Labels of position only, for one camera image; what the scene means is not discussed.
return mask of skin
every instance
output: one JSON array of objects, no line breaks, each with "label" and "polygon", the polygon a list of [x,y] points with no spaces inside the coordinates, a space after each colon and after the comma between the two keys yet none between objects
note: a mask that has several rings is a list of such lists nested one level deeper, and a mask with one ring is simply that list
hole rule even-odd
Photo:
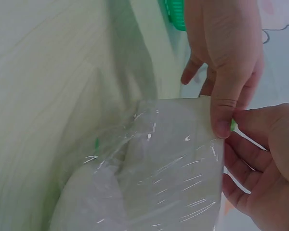
[{"label": "skin", "polygon": [[234,114],[239,129],[260,144],[232,133],[225,165],[250,193],[226,174],[223,192],[262,231],[289,231],[289,104]]},{"label": "skin", "polygon": [[188,84],[207,63],[201,95],[211,95],[211,124],[230,135],[236,109],[251,101],[263,72],[262,27],[256,0],[185,0],[191,56],[181,82]]}]

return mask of green surface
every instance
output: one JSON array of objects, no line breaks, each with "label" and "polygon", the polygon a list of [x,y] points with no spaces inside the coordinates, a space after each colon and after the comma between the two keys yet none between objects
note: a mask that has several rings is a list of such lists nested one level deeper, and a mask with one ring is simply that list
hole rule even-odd
[{"label": "green surface", "polygon": [[186,31],[184,21],[184,0],[165,0],[169,21],[178,30]]},{"label": "green surface", "polygon": [[236,129],[236,122],[234,120],[231,121],[231,131]]}]

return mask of clear plastic film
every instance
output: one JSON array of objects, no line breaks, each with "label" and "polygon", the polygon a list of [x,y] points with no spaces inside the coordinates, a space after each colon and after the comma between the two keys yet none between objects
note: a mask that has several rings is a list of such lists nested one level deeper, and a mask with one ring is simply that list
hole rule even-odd
[{"label": "clear plastic film", "polygon": [[209,107],[209,97],[141,102],[133,122],[80,144],[62,162],[50,230],[221,230],[223,140]]}]

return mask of green object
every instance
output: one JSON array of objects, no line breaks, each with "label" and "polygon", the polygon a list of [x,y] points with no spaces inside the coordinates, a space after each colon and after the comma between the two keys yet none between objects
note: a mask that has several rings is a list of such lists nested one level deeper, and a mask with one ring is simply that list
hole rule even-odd
[{"label": "green object", "polygon": [[164,0],[168,11],[169,21],[178,30],[186,31],[184,21],[184,0]]},{"label": "green object", "polygon": [[95,151],[98,152],[100,148],[100,140],[98,138],[96,138],[95,140]]},{"label": "green object", "polygon": [[236,129],[236,122],[234,120],[231,121],[231,131]]}]

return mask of white cloth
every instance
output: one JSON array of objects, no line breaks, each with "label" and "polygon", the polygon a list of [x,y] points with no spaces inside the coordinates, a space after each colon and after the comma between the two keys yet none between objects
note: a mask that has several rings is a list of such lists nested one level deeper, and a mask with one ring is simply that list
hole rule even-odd
[{"label": "white cloth", "polygon": [[187,47],[162,1],[0,0],[0,231],[48,225],[76,141],[179,97]]}]

